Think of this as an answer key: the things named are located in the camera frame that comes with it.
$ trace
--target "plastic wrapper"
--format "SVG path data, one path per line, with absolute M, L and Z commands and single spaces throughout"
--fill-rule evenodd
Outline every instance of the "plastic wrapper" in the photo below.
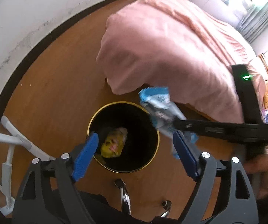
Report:
M 172 141 L 173 132 L 175 131 L 172 123 L 173 120 L 176 118 L 186 120 L 187 118 L 176 104 L 170 101 L 168 88 L 149 87 L 141 90 L 139 97 L 141 106 L 150 113 L 153 126 Z M 198 136 L 195 133 L 184 131 L 183 134 L 185 142 L 195 143 L 198 140 Z M 175 158 L 179 159 L 173 142 L 171 153 Z
M 119 157 L 127 139 L 126 128 L 117 128 L 109 132 L 101 146 L 101 156 L 105 158 Z

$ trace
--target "pink blanket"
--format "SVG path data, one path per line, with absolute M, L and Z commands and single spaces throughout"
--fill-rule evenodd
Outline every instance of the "pink blanket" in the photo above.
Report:
M 266 87 L 238 40 L 233 27 L 188 0 L 138 0 L 108 18 L 97 63 L 115 94 L 143 84 L 169 87 L 171 100 L 241 123 L 231 65 L 247 63 L 257 74 L 261 102 Z

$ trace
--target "silver screw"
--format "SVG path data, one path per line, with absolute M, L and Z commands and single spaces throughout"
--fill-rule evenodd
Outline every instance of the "silver screw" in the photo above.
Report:
M 34 158 L 34 159 L 32 160 L 32 163 L 33 163 L 33 164 L 37 164 L 39 161 L 40 161 L 40 160 L 39 160 L 38 158 Z
M 204 158 L 209 158 L 211 155 L 208 152 L 203 152 L 201 154 Z
M 232 161 L 235 162 L 235 163 L 238 163 L 239 162 L 239 159 L 237 157 L 233 157 L 232 158 Z
M 63 153 L 62 155 L 61 155 L 61 158 L 62 159 L 68 159 L 70 157 L 70 154 L 68 154 L 68 153 Z

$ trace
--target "hand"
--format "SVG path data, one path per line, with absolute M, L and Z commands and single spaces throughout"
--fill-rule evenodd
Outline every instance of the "hand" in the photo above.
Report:
M 261 183 L 257 199 L 263 199 L 268 196 L 268 149 L 263 155 L 259 155 L 251 161 L 244 163 L 246 173 L 261 173 Z

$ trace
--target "black trash can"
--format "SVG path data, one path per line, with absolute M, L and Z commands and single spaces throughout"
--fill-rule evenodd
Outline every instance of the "black trash can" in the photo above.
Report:
M 101 145 L 111 130 L 124 127 L 127 139 L 119 157 L 101 156 Z M 99 135 L 99 146 L 94 158 L 106 169 L 115 173 L 131 173 L 146 167 L 155 157 L 159 147 L 159 131 L 149 118 L 149 113 L 131 102 L 114 102 L 100 108 L 90 120 L 90 132 Z

